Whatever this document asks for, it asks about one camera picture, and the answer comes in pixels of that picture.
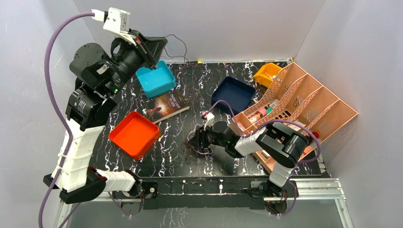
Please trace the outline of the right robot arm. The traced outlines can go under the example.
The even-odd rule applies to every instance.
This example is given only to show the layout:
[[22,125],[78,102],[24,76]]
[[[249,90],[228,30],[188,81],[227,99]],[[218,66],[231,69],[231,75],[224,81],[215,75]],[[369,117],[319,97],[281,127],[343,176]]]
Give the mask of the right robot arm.
[[318,135],[288,120],[271,120],[250,135],[237,135],[224,121],[197,126],[187,142],[189,149],[201,152],[210,145],[223,147],[233,158],[265,151],[275,160],[266,183],[251,184],[245,192],[252,197],[280,197],[287,189],[286,182],[297,167],[299,158],[311,143],[319,148]]

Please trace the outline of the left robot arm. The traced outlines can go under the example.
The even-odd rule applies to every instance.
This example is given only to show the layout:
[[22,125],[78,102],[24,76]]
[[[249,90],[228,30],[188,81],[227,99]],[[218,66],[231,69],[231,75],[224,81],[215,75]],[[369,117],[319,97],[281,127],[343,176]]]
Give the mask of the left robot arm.
[[61,117],[66,136],[55,170],[43,179],[51,190],[60,190],[64,203],[91,201],[104,192],[122,191],[131,198],[143,192],[141,178],[132,171],[103,171],[89,164],[116,107],[114,96],[141,67],[155,69],[167,44],[165,37],[146,37],[136,30],[128,34],[133,42],[115,38],[110,53],[97,43],[82,45],[69,65],[76,85]]

